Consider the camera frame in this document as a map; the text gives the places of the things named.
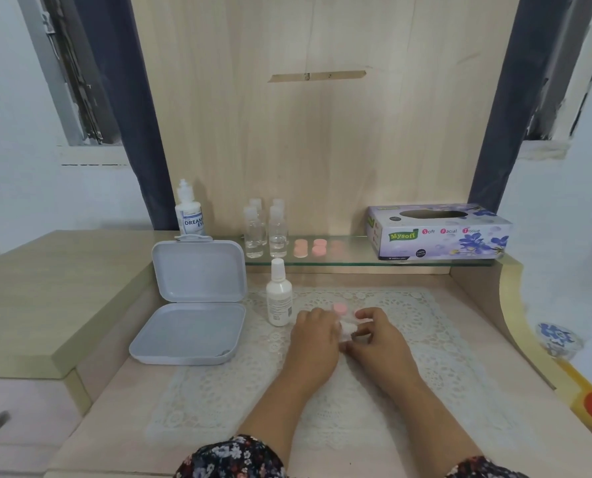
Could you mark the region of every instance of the person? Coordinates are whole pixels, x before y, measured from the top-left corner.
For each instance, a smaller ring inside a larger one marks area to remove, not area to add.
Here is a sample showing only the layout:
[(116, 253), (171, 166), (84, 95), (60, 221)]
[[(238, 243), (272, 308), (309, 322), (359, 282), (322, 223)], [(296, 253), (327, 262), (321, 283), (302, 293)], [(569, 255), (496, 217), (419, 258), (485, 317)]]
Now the person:
[(368, 342), (339, 343), (340, 325), (334, 313), (320, 308), (301, 311), (283, 369), (236, 436), (201, 447), (183, 462), (175, 478), (285, 477), (300, 414), (334, 372), (339, 352), (358, 361), (395, 402), (423, 478), (527, 478), (483, 456), (422, 380), (409, 345), (382, 309), (363, 308), (356, 317), (365, 322), (353, 335), (368, 335)]

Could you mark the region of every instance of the hand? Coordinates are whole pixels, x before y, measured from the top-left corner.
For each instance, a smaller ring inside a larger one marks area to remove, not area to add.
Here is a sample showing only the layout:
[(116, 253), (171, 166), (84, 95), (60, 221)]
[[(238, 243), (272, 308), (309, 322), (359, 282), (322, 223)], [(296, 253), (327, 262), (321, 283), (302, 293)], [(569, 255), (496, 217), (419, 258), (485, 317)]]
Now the hand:
[(338, 363), (340, 324), (335, 313), (321, 308), (301, 310), (281, 377), (296, 381), (307, 399), (331, 377)]
[(372, 319), (358, 325), (353, 334), (354, 337), (369, 335), (369, 342), (350, 340), (341, 343), (340, 349), (356, 359), (380, 389), (391, 396), (400, 385), (422, 380), (407, 341), (381, 308), (363, 308), (356, 312), (356, 317)]

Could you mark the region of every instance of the black floral fabric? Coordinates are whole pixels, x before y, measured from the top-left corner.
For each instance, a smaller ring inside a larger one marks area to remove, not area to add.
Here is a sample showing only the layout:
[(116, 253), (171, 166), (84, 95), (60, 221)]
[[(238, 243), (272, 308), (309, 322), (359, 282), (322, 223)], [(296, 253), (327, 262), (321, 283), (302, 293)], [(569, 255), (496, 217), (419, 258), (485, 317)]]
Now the black floral fabric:
[[(238, 435), (209, 444), (183, 461), (174, 478), (286, 478), (283, 462), (263, 442)], [(494, 465), (484, 456), (464, 460), (445, 478), (528, 478)]]

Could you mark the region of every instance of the lace tablecloth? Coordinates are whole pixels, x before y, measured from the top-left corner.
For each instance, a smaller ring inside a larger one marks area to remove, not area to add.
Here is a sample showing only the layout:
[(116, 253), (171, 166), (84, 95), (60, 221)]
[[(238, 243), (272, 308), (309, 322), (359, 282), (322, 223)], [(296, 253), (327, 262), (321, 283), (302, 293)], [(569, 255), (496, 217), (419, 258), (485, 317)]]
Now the lace tablecloth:
[[(487, 377), (469, 345), (426, 289), (321, 289), (294, 291), (294, 311), (379, 306), (407, 339), (420, 373), (483, 449), (514, 447), (533, 436)], [(152, 413), (146, 438), (188, 447), (231, 436), (283, 365), (291, 325), (265, 318), (265, 292), (250, 289), (236, 356), (219, 366), (179, 367)], [(392, 446), (406, 431), (393, 403), (351, 359), (341, 356), (331, 379), (308, 402), (295, 448)]]

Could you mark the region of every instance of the gray plastic case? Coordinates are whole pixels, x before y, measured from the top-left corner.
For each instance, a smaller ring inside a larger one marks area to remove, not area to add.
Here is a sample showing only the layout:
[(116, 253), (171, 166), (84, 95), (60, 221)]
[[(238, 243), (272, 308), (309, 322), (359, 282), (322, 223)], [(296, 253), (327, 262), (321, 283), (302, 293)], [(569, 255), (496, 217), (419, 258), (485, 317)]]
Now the gray plastic case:
[(236, 353), (247, 294), (243, 249), (233, 241), (201, 237), (161, 241), (152, 248), (159, 308), (130, 344), (144, 364), (222, 364)]

